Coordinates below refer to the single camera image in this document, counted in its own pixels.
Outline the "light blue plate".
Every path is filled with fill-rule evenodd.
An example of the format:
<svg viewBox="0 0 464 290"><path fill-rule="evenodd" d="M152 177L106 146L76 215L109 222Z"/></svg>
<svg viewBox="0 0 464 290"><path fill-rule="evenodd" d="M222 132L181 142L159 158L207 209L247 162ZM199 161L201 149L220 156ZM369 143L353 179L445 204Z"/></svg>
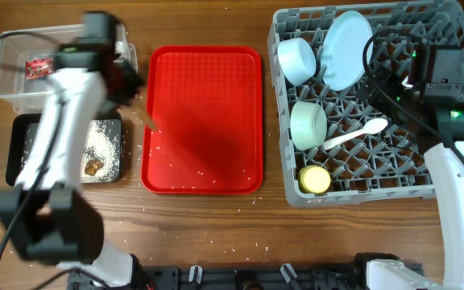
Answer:
<svg viewBox="0 0 464 290"><path fill-rule="evenodd" d="M373 44L365 55L363 49L373 36L370 24L357 11L347 11L336 18L323 43L321 68L325 68L323 81L330 89L348 89L365 73L363 57L371 59Z"/></svg>

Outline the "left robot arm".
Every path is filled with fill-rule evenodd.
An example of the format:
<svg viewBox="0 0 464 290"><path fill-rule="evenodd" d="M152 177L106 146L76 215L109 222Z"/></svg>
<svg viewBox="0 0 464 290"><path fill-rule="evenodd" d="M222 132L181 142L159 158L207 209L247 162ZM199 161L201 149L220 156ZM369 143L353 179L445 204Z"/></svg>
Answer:
<svg viewBox="0 0 464 290"><path fill-rule="evenodd" d="M102 216L83 198L81 161L91 121L129 106L143 78L116 50L120 20L105 11L84 15L82 34L58 43L49 93L35 142L12 189L0 190L2 245L19 258L81 275L103 289L146 289L136 256L105 239Z"/></svg>

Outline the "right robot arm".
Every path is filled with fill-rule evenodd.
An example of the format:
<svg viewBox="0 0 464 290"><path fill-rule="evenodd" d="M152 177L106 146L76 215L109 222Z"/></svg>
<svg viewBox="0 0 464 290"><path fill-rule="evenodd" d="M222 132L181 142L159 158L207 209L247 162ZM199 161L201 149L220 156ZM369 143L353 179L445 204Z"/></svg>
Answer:
<svg viewBox="0 0 464 290"><path fill-rule="evenodd" d="M406 77L368 68L362 96L412 134L437 197L443 289L464 289L464 51L416 45Z"/></svg>

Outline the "white rice pile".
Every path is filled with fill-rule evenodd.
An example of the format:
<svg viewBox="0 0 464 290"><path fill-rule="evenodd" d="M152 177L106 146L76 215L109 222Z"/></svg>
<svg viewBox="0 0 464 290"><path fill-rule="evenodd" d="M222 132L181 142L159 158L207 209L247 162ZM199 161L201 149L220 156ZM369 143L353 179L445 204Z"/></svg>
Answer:
<svg viewBox="0 0 464 290"><path fill-rule="evenodd" d="M105 183L116 181L121 171L122 121L102 119L90 122L81 162L81 183ZM95 176L84 174L89 160L98 159L104 167Z"/></svg>

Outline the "mint green bowl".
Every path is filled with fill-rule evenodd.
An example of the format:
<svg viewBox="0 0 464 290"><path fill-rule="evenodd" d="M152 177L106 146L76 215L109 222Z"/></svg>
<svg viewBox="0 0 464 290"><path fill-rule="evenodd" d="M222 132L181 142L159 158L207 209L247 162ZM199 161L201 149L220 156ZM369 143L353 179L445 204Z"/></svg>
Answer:
<svg viewBox="0 0 464 290"><path fill-rule="evenodd" d="M318 103L298 101L292 107L290 130L292 141L299 151L322 145L327 133L323 107Z"/></svg>

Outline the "brown food scrap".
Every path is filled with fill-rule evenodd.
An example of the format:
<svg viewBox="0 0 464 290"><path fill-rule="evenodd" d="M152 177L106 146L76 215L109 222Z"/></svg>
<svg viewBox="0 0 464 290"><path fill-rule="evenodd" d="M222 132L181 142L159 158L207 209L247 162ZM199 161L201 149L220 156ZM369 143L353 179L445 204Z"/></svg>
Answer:
<svg viewBox="0 0 464 290"><path fill-rule="evenodd" d="M95 176L103 167L104 164L99 159L91 159L85 165L84 174L88 176Z"/></svg>

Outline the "yellow plastic cup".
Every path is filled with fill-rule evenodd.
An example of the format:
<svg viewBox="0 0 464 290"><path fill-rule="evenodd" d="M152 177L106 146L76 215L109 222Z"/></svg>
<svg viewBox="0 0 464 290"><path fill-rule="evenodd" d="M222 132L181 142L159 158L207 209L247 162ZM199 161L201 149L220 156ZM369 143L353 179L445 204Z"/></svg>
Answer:
<svg viewBox="0 0 464 290"><path fill-rule="evenodd" d="M299 171L298 181L303 193L323 194L331 185L331 176L324 168L309 165Z"/></svg>

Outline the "brown carrot-shaped food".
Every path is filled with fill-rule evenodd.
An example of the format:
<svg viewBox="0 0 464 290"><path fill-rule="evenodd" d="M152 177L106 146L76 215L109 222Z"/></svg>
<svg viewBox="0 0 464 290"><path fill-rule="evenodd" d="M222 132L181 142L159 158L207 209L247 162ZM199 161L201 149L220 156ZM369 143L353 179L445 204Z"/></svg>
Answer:
<svg viewBox="0 0 464 290"><path fill-rule="evenodd" d="M152 131L158 130L158 126L155 124L151 115L147 112L146 106L141 102L140 99L131 99L129 108L132 115L138 118L146 127Z"/></svg>

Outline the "red snack wrapper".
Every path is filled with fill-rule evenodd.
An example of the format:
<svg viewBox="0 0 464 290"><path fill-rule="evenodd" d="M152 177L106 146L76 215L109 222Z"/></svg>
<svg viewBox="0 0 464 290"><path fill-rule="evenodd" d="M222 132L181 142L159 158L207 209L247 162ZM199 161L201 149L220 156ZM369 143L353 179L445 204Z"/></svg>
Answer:
<svg viewBox="0 0 464 290"><path fill-rule="evenodd" d="M27 80L45 77L53 72L53 59L47 57L29 60L25 63L25 70Z"/></svg>

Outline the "light blue bowl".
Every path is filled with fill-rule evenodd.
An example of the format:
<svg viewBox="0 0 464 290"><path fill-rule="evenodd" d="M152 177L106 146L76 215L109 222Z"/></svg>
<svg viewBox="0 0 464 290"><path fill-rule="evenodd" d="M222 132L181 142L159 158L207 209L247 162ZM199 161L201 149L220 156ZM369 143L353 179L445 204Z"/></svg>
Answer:
<svg viewBox="0 0 464 290"><path fill-rule="evenodd" d="M281 70L291 84L302 85L315 74L317 60L305 39L281 41L277 49Z"/></svg>

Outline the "white plastic spoon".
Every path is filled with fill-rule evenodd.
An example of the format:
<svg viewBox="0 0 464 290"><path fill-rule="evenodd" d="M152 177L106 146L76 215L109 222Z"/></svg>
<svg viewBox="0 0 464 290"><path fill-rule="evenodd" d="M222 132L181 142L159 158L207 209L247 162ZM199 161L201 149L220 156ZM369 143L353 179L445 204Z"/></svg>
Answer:
<svg viewBox="0 0 464 290"><path fill-rule="evenodd" d="M384 118L374 118L369 120L363 128L352 131L348 134L340 135L338 137L324 141L322 148L324 150L330 150L344 142L359 137L360 135L374 135L380 133L383 129L388 126L388 120Z"/></svg>

